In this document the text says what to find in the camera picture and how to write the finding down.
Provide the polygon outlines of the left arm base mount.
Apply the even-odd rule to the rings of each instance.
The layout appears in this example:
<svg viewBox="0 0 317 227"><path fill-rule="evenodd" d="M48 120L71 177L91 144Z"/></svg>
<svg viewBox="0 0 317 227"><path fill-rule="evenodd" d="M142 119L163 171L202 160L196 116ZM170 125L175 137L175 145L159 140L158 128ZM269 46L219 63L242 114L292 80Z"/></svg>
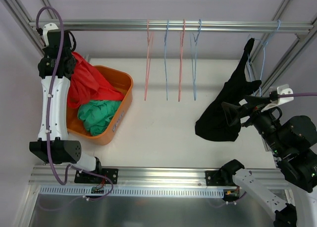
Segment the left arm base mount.
<svg viewBox="0 0 317 227"><path fill-rule="evenodd" d="M99 175L107 177L114 185L116 185L118 181L118 172L119 169L102 168ZM74 182L77 184L100 184L103 180L104 178L77 171Z"/></svg>

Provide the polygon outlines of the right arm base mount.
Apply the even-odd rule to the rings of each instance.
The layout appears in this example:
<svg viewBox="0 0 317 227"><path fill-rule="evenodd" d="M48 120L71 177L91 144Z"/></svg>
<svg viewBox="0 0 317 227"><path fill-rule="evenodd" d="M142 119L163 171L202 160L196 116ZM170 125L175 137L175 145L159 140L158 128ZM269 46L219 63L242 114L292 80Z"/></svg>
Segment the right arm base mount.
<svg viewBox="0 0 317 227"><path fill-rule="evenodd" d="M246 191L243 191L240 186L233 182L235 171L220 168L219 170L205 171L206 186L223 187L223 198L225 205L234 204L242 200L246 196Z"/></svg>

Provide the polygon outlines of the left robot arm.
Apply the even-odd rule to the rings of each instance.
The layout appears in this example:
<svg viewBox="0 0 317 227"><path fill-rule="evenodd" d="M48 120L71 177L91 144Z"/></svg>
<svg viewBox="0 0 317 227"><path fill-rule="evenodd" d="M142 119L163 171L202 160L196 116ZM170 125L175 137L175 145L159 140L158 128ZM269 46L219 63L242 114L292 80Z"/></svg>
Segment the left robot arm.
<svg viewBox="0 0 317 227"><path fill-rule="evenodd" d="M44 57L38 64L43 92L41 127L37 141L29 143L29 150L44 163L51 166L66 164L84 173L86 178L97 183L103 177L101 162L86 154L79 141L69 140L66 127L67 93L76 60L72 55L76 41L68 30L52 29L42 33L45 39Z"/></svg>

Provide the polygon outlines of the pink hanger of green top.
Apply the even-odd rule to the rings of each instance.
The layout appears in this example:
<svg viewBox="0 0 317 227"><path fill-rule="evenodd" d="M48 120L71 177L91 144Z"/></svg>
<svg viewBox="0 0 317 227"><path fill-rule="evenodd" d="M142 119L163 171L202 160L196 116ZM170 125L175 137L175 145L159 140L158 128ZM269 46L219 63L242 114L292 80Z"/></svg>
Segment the pink hanger of green top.
<svg viewBox="0 0 317 227"><path fill-rule="evenodd" d="M186 20L183 19L182 31L180 32L180 59L179 59L178 102L181 101L182 72L183 72L183 45L184 45L185 28L186 28Z"/></svg>

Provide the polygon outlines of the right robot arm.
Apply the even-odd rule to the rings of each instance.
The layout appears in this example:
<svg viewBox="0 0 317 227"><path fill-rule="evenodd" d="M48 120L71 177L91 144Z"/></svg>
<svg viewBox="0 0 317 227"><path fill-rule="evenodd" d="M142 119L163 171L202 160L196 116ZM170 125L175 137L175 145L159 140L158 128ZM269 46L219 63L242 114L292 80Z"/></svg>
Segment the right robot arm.
<svg viewBox="0 0 317 227"><path fill-rule="evenodd" d="M224 184L243 188L265 209L276 227L315 227L317 225L317 155L311 147L317 142L317 128L305 115L290 118L280 124L273 116L279 110L283 98L294 94L277 93L269 97L245 96L246 104L236 106L223 102L222 108L228 125L232 126L243 117L248 120L243 127L254 126L267 143L277 166L289 183L294 204L274 195L238 160L231 160L218 171Z"/></svg>

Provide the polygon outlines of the blue hanger of grey top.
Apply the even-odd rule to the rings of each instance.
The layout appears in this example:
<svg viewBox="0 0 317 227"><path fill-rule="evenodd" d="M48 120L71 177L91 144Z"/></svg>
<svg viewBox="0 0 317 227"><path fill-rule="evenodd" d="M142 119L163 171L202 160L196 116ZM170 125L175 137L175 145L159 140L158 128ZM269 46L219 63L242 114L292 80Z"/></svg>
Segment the blue hanger of grey top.
<svg viewBox="0 0 317 227"><path fill-rule="evenodd" d="M169 20L166 23L166 30L164 34L164 72L165 72L165 92L166 92L166 100L168 101L168 71L167 71L167 62L166 62L166 54L167 54L167 37L169 30Z"/></svg>

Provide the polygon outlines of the green tank top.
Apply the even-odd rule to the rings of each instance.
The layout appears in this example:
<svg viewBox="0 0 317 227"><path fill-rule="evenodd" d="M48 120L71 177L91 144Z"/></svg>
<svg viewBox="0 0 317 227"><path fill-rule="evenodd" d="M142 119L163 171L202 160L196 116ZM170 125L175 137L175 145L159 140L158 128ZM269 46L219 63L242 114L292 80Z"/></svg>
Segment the green tank top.
<svg viewBox="0 0 317 227"><path fill-rule="evenodd" d="M102 134L109 126L121 101L90 100L79 107L77 117L92 136Z"/></svg>

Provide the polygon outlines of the black tank top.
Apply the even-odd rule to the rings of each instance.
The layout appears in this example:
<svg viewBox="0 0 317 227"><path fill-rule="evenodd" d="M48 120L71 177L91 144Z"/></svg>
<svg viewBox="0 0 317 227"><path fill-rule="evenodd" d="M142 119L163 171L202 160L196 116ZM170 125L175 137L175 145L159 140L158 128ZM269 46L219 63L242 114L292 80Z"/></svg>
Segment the black tank top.
<svg viewBox="0 0 317 227"><path fill-rule="evenodd" d="M209 104L195 123L195 134L213 142L234 142L241 130L241 122L231 108L240 106L244 96L251 95L261 86L260 80L247 81L245 66L249 61L255 38L250 38L244 46L242 57L228 81L213 102Z"/></svg>

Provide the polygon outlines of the blue hanger of black top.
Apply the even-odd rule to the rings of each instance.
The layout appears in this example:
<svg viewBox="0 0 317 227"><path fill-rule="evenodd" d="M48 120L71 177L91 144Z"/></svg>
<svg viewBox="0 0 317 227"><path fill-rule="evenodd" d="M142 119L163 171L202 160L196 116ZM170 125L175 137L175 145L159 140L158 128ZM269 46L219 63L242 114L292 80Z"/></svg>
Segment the blue hanger of black top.
<svg viewBox="0 0 317 227"><path fill-rule="evenodd" d="M272 39L272 37L278 32L278 30L280 29L281 26L281 20L278 19L276 21L278 23L277 28L268 35L267 39L258 39L258 38L253 38L251 37L251 35L248 36L248 39L254 39L255 41L259 41L260 45L263 46L263 62L262 62L262 66L261 66L261 72L260 72L260 81L262 81L262 77L263 77L263 72L264 72L264 65L265 65L265 58L266 58L266 47L268 45L268 43L270 42L270 40ZM250 55L248 55L248 60L247 60L247 72L248 72L248 76L249 76L249 80L250 82L253 82L256 80L256 76L251 74L251 58Z"/></svg>

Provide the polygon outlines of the blue hanger of red top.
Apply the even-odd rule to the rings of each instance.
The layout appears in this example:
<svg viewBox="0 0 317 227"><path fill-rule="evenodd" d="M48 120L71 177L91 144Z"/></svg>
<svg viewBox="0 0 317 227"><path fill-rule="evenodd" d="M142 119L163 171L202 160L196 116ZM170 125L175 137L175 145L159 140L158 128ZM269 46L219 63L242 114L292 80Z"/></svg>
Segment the blue hanger of red top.
<svg viewBox="0 0 317 227"><path fill-rule="evenodd" d="M190 34L190 52L191 52L191 67L192 67L192 83L193 83L193 97L194 101L197 99L197 45L202 28L202 20L199 19L199 27L197 33Z"/></svg>

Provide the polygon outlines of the red tank top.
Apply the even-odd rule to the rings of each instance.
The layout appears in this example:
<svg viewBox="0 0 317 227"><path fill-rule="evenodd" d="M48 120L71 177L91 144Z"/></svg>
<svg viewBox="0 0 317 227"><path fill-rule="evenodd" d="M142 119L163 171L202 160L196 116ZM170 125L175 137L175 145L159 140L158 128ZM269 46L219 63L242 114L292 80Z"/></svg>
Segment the red tank top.
<svg viewBox="0 0 317 227"><path fill-rule="evenodd" d="M71 76L67 105L76 109L90 100L122 101L124 95L80 54L73 52L77 63Z"/></svg>

